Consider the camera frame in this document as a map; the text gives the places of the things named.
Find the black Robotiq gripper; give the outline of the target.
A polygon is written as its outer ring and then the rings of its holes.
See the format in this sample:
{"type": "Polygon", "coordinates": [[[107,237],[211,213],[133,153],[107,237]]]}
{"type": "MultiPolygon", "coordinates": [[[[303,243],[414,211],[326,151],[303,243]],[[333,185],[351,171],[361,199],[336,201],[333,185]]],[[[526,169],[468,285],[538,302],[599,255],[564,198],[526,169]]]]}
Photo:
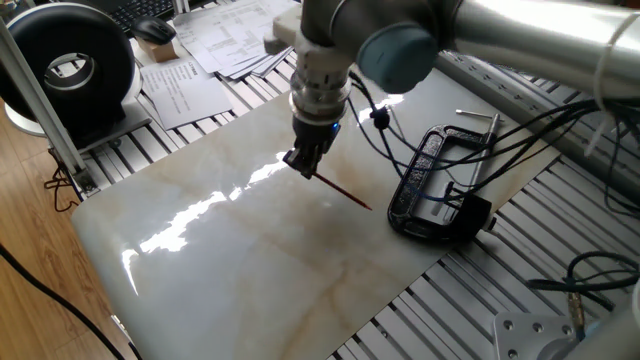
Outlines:
{"type": "Polygon", "coordinates": [[[286,152],[283,161],[310,179],[316,174],[323,155],[331,148],[341,125],[338,121],[319,123],[294,115],[292,126],[294,148],[286,152]]]}

